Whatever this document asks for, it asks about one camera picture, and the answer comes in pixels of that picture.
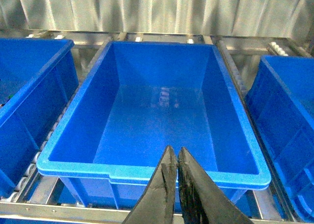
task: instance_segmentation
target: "corrugated metal wall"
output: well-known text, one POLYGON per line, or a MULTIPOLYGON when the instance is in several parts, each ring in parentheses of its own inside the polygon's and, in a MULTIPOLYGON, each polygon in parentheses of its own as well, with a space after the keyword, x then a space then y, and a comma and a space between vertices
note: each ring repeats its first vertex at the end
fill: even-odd
POLYGON ((302 41, 314 0, 0 0, 1 28, 292 37, 302 41))

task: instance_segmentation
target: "bin bottom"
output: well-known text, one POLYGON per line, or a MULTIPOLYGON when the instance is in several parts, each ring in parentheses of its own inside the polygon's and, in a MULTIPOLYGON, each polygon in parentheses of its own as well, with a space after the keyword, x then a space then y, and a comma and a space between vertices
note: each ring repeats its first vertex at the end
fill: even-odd
POLYGON ((120 86, 94 163, 154 167, 167 145, 217 171, 202 90, 120 86))

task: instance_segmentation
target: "blue storage box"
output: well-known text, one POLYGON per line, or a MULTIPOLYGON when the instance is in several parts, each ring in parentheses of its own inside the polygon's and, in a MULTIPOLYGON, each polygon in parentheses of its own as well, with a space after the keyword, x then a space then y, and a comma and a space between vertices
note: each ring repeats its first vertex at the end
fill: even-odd
POLYGON ((314 222, 314 59, 263 56, 246 101, 295 211, 314 222))
POLYGON ((61 177, 84 205, 132 208, 167 145, 176 153, 187 147, 234 202, 270 183, 215 46, 112 42, 37 166, 41 174, 61 177))
POLYGON ((8 197, 78 86, 70 40, 0 39, 0 197, 8 197))

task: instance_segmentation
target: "metal rail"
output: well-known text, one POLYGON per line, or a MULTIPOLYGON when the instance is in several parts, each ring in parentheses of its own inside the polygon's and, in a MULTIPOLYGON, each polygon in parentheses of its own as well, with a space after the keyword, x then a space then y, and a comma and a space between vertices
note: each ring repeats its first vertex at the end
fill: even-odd
MULTIPOLYGON (((231 37, 231 36, 203 36, 194 34, 156 34, 156 33, 126 33, 126 32, 81 32, 64 30, 0 30, 0 37, 28 37, 33 38, 66 38, 74 40, 72 49, 79 78, 86 77, 102 50, 110 40, 140 41, 140 42, 178 42, 194 44, 216 44, 221 52, 226 66, 233 78, 238 92, 246 94, 244 83, 240 77, 231 55, 263 55, 276 54, 269 48, 269 43, 276 42, 288 55, 309 56, 304 49, 300 49, 291 39, 268 37, 231 37)), ((294 211, 287 201, 276 171, 267 156, 263 144, 263 153, 270 167, 273 182, 266 191, 249 191, 247 196, 251 201, 252 210, 257 210, 257 224, 288 224, 281 221, 281 216, 275 207, 273 194, 277 195, 280 204, 290 221, 297 221, 294 211)), ((76 223, 121 223, 129 213, 128 210, 114 210, 94 207, 82 207, 79 204, 58 204, 63 183, 57 177, 41 176, 37 169, 29 175, 11 202, 0 201, 0 218, 29 219, 44 221, 76 222, 76 223)), ((183 224, 181 215, 174 215, 174 223, 183 224)))

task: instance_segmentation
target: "metal rack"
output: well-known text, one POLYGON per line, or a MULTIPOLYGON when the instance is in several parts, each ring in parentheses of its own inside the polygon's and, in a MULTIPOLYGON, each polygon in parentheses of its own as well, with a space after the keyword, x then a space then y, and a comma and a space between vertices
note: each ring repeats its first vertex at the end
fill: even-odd
MULTIPOLYGON (((158 33, 126 33, 126 32, 81 32, 64 30, 0 30, 0 37, 32 37, 46 39, 72 39, 75 43, 72 54, 80 82, 84 80, 95 61, 98 59, 106 44, 111 41, 136 41, 136 42, 178 42, 190 44, 215 44, 223 56, 225 64, 237 87, 242 103, 250 79, 242 79, 239 70, 234 62, 234 56, 260 56, 264 54, 290 55, 310 57, 302 47, 298 46, 289 38, 269 37, 231 37, 231 36, 203 36, 194 34, 158 34, 158 33)), ((252 62, 253 68, 258 62, 252 62)), ((53 126, 46 141, 57 126, 53 126)), ((294 213, 283 186, 278 178, 270 157, 262 143, 254 123, 251 122, 261 149, 264 153, 272 174, 272 182, 264 191, 248 191, 247 199, 252 210, 254 223, 262 224, 287 224, 298 222, 299 219, 294 213), (284 218, 276 208, 274 196, 284 213, 284 218)), ((98 207, 83 207, 81 204, 58 203, 58 198, 63 190, 63 183, 58 177, 41 176, 37 168, 36 158, 30 165, 28 173, 25 174, 19 187, 9 199, 0 199, 0 218, 30 219, 43 221, 61 221, 76 223, 121 223, 129 213, 129 210, 104 209, 98 207)), ((180 214, 174 215, 175 224, 183 224, 180 214)))

